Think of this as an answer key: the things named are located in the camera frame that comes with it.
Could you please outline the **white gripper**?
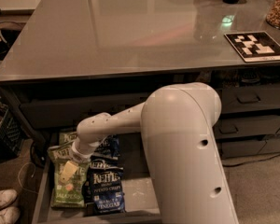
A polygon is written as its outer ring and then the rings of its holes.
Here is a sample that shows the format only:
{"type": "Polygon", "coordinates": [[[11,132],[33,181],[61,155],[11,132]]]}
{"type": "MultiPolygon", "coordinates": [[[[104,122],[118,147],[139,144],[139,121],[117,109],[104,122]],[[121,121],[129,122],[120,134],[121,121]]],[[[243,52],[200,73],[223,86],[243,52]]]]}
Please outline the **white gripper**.
{"type": "Polygon", "coordinates": [[[81,154],[73,147],[69,150],[69,156],[73,161],[67,161],[61,165],[59,181],[61,183],[66,183],[70,177],[77,171],[77,163],[86,163],[91,160],[90,155],[81,154]]]}

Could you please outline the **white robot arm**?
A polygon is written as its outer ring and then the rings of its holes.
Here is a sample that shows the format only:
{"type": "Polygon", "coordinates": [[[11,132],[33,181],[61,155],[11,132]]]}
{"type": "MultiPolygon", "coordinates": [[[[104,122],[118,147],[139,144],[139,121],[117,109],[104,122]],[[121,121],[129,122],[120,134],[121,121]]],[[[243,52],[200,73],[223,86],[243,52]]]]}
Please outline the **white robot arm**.
{"type": "Polygon", "coordinates": [[[163,224],[239,224],[213,134],[220,113],[207,84],[165,86],[116,115],[82,120],[69,155],[79,164],[107,136],[140,133],[163,224]]]}

